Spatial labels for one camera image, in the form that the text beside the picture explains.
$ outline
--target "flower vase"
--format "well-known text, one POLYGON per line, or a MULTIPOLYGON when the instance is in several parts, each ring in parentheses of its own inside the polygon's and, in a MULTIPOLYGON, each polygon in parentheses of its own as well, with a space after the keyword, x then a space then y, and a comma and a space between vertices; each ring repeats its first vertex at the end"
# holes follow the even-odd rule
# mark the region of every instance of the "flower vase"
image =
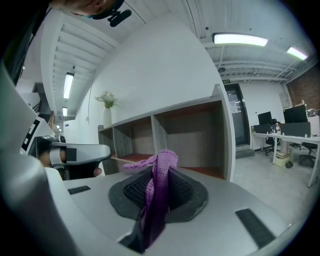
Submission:
POLYGON ((103 128, 107 128, 112 124, 111 108, 104 108, 103 111, 103 128))

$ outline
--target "purple strap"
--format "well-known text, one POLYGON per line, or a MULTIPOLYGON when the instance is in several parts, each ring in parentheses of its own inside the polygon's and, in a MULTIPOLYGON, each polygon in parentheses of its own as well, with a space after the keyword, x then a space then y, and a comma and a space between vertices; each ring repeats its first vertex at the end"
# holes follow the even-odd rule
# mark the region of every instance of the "purple strap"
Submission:
POLYGON ((165 228, 165 217, 169 211, 168 200, 168 170, 176 167, 177 155, 168 149, 163 149, 158 155, 147 160, 125 164, 124 169, 139 169, 151 164, 152 177, 145 188, 145 206, 141 211, 141 230, 144 246, 148 248, 165 228))

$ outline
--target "flower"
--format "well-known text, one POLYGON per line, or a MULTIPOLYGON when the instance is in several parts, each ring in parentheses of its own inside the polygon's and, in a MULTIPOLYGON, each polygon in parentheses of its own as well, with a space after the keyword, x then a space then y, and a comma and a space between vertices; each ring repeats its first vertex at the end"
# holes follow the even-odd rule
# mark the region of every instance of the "flower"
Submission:
POLYGON ((114 96, 112 92, 105 91, 99 97, 94 97, 99 102, 104 102, 104 107, 106 109, 110 109, 113 106, 116 106, 117 98, 114 96))

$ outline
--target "computer monitor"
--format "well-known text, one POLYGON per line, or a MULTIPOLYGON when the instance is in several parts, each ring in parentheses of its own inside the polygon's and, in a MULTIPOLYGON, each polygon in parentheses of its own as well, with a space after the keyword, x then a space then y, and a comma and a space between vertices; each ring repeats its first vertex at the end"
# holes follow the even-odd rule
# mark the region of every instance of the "computer monitor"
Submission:
POLYGON ((286 124, 308 122, 305 105, 285 109, 283 110, 283 115, 286 124))
POLYGON ((272 125, 272 117, 271 117, 271 112, 266 112, 262 114, 258 114, 258 119, 259 119, 259 125, 272 125))

